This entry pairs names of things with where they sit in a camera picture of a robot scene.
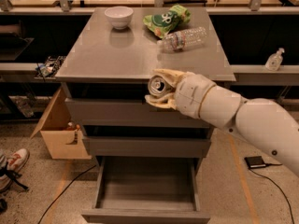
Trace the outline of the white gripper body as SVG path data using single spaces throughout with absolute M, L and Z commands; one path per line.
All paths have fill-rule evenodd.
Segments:
M 193 119 L 200 119 L 201 105 L 216 83 L 203 75 L 186 73 L 177 84 L 174 100 L 176 110 Z

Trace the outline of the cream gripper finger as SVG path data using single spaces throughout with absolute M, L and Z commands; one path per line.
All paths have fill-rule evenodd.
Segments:
M 154 69 L 153 74 L 161 77 L 172 88 L 175 88 L 177 84 L 186 77 L 185 72 L 171 69 Z
M 163 97 L 155 98 L 153 95 L 146 95 L 145 100 L 149 105 L 162 108 L 162 109 L 177 109 L 174 93 L 170 92 Z

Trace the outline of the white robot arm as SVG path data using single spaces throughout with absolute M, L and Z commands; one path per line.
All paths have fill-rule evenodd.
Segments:
M 299 124 L 281 105 L 247 99 L 192 72 L 156 69 L 146 102 L 174 109 L 242 139 L 299 175 Z

